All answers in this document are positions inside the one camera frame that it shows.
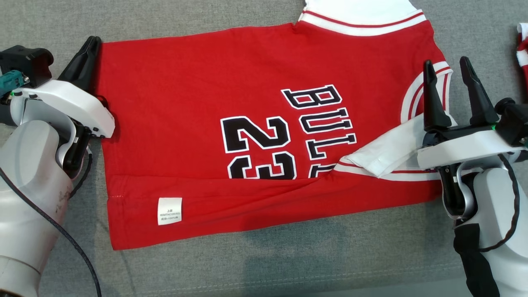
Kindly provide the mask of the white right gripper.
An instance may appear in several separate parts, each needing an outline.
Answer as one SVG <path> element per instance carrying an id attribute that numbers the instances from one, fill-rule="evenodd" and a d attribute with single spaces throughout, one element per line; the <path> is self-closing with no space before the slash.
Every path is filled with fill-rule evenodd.
<path id="1" fill-rule="evenodd" d="M 470 59 L 460 58 L 463 83 L 468 90 L 472 126 L 492 125 L 499 117 L 475 73 Z M 451 119 L 443 109 L 437 91 L 437 75 L 431 60 L 424 62 L 424 131 L 445 130 Z M 425 146 L 417 151 L 421 169 L 437 171 L 443 186 L 443 205 L 454 220 L 470 219 L 476 212 L 476 198 L 468 186 L 462 185 L 463 173 L 473 170 L 505 168 L 500 157 L 510 163 L 521 162 L 523 147 L 512 147 L 496 132 L 482 130 L 473 134 Z"/>

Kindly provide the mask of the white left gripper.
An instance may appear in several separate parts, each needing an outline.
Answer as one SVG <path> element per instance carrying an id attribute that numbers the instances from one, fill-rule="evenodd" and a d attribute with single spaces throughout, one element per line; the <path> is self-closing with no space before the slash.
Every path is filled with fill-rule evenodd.
<path id="1" fill-rule="evenodd" d="M 75 179 L 92 138 L 110 138 L 113 115 L 96 96 L 100 36 L 90 36 L 58 76 L 11 95 L 11 177 Z"/>

